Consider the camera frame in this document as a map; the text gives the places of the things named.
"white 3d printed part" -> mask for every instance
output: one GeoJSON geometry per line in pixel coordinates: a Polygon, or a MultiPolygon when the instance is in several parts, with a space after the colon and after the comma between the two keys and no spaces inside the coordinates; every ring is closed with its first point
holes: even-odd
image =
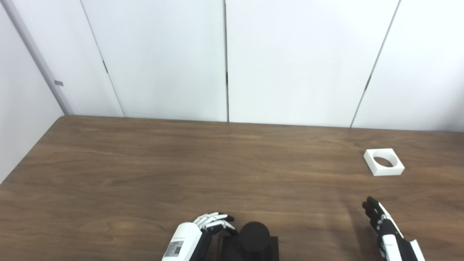
{"type": "Polygon", "coordinates": [[[374,176],[401,175],[405,169],[403,163],[401,163],[393,149],[366,150],[366,153],[364,153],[364,159],[374,176]],[[392,164],[392,167],[385,167],[378,164],[374,157],[380,157],[388,160],[392,164]]]}

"qr code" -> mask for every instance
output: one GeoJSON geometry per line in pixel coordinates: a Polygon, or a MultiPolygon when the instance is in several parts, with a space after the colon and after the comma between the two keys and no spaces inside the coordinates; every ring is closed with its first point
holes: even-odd
{"type": "Polygon", "coordinates": [[[166,249],[166,253],[164,253],[164,256],[166,256],[166,257],[179,256],[180,250],[182,249],[183,244],[184,244],[184,241],[173,241],[173,242],[169,243],[169,246],[166,249]]]}

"white robotic hand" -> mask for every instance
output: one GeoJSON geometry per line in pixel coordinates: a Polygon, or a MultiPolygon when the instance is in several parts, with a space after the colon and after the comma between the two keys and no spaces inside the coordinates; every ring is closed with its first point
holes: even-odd
{"type": "Polygon", "coordinates": [[[416,240],[407,241],[387,210],[373,197],[362,203],[377,233],[380,254],[386,261],[425,261],[416,240]]]}
{"type": "Polygon", "coordinates": [[[234,218],[214,212],[199,216],[193,222],[180,224],[169,243],[162,261],[201,261],[212,240],[212,235],[222,230],[238,235],[229,222],[234,218]]]}

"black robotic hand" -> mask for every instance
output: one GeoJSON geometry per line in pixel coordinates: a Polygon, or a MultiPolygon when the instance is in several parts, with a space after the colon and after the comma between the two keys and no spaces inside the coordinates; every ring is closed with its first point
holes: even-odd
{"type": "Polygon", "coordinates": [[[373,197],[362,203],[377,233],[380,254],[386,261],[425,261],[416,240],[407,241],[387,210],[373,197]]]}

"black cylindrical object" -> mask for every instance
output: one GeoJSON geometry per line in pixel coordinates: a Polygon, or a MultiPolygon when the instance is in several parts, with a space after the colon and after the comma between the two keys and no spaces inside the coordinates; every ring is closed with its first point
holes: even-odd
{"type": "Polygon", "coordinates": [[[245,261],[270,261],[272,250],[271,234],[260,222],[250,222],[240,230],[241,255],[245,261]]]}

